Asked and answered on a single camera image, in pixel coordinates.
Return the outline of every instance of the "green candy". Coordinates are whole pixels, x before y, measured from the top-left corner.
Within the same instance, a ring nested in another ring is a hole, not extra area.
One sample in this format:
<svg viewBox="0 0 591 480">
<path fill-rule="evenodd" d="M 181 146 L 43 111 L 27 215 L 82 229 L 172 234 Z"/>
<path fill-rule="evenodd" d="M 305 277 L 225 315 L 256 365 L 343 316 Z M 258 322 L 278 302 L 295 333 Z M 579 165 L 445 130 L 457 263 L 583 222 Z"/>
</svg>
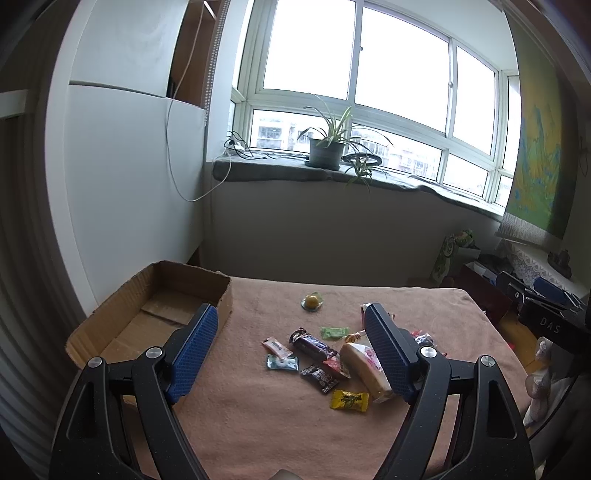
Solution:
<svg viewBox="0 0 591 480">
<path fill-rule="evenodd" d="M 349 334 L 349 327 L 320 327 L 320 333 L 324 340 L 338 340 Z"/>
</svg>

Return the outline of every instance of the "gray plant pot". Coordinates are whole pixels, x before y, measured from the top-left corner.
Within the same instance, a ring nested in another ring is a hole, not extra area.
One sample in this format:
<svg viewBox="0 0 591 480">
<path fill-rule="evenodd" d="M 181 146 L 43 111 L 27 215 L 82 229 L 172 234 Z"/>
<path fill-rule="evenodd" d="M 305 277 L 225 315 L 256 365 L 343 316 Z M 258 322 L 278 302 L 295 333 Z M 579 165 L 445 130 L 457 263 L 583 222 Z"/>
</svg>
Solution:
<svg viewBox="0 0 591 480">
<path fill-rule="evenodd" d="M 344 143 L 332 142 L 329 145 L 327 141 L 310 138 L 310 159 L 306 162 L 306 165 L 314 168 L 338 170 L 344 149 Z"/>
</svg>

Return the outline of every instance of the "box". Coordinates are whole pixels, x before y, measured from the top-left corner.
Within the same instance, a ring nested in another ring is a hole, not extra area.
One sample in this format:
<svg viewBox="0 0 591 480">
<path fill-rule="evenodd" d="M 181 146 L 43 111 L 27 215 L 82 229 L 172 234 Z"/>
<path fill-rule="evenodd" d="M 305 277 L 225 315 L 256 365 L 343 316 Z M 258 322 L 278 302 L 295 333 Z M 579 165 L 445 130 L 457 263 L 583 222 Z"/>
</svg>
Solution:
<svg viewBox="0 0 591 480">
<path fill-rule="evenodd" d="M 169 261 L 151 264 L 74 330 L 66 352 L 79 368 L 94 356 L 107 363 L 136 359 L 151 346 L 163 346 L 202 303 L 217 307 L 217 338 L 232 311 L 230 277 Z M 135 404 L 135 398 L 125 401 Z"/>
</svg>

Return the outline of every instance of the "yellow round candy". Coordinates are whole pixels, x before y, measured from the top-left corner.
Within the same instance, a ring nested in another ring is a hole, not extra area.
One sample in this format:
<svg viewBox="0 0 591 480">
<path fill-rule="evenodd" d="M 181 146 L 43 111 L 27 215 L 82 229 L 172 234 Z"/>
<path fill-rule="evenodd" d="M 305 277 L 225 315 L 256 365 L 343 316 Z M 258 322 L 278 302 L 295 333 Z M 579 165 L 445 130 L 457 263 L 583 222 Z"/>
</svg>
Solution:
<svg viewBox="0 0 591 480">
<path fill-rule="evenodd" d="M 307 295 L 304 299 L 304 305 L 307 309 L 315 309 L 318 308 L 320 304 L 320 300 L 316 295 Z"/>
</svg>

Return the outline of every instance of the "potted plant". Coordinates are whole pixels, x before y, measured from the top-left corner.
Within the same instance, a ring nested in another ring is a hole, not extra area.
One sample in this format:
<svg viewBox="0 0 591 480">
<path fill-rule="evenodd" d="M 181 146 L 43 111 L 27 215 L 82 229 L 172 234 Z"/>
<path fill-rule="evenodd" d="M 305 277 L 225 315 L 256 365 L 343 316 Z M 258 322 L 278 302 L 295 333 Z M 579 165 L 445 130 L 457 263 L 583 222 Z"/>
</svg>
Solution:
<svg viewBox="0 0 591 480">
<path fill-rule="evenodd" d="M 378 165 L 371 165 L 369 162 L 369 155 L 358 155 L 355 158 L 352 158 L 350 161 L 351 166 L 345 170 L 347 173 L 349 170 L 353 169 L 355 172 L 355 176 L 352 177 L 347 183 L 346 187 L 351 185 L 352 183 L 362 182 L 365 183 L 365 186 L 368 188 L 369 191 L 369 181 L 374 179 L 373 174 L 374 171 L 379 171 L 384 174 L 385 177 L 388 177 L 388 171 L 380 168 Z"/>
<path fill-rule="evenodd" d="M 352 147 L 357 153 L 360 152 L 359 147 L 363 151 L 370 152 L 370 150 L 358 140 L 362 140 L 363 137 L 347 137 L 348 123 L 352 116 L 352 108 L 349 106 L 344 111 L 343 115 L 339 118 L 332 114 L 326 102 L 320 97 L 315 95 L 326 108 L 327 114 L 325 115 L 315 106 L 305 106 L 304 108 L 312 109 L 318 112 L 324 121 L 326 122 L 326 129 L 308 127 L 298 135 L 298 139 L 304 135 L 310 137 L 310 156 L 306 165 L 314 168 L 326 168 L 327 170 L 338 170 L 340 167 L 340 160 L 345 152 L 345 147 Z M 321 138 L 312 138 L 310 133 L 315 132 L 321 136 Z"/>
</svg>

